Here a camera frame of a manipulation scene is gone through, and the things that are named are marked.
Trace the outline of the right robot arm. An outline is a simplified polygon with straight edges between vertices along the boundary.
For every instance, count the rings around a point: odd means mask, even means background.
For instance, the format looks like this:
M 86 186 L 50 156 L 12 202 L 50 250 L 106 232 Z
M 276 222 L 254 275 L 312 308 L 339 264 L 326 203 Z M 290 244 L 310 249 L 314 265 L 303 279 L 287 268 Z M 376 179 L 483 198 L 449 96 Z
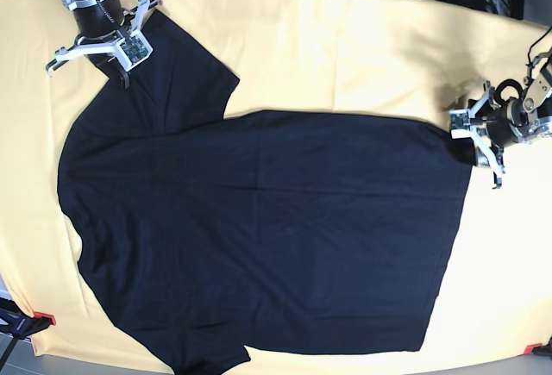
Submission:
M 54 71 L 69 61 L 87 58 L 121 88 L 130 85 L 130 71 L 146 61 L 153 47 L 142 33 L 147 13 L 162 5 L 162 0 L 137 0 L 132 9 L 120 0 L 61 0 L 72 12 L 78 34 L 71 47 L 55 51 L 46 71 Z

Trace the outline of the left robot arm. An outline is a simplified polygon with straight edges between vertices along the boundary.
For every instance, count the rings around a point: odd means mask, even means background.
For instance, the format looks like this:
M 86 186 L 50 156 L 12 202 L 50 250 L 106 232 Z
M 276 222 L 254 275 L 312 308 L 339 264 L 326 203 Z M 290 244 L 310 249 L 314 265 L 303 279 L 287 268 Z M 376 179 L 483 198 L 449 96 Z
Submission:
M 506 148 L 551 136 L 551 52 L 527 54 L 522 82 L 508 78 L 497 86 L 486 84 L 483 96 L 467 109 L 467 129 L 475 164 L 492 170 L 493 188 L 499 189 Z

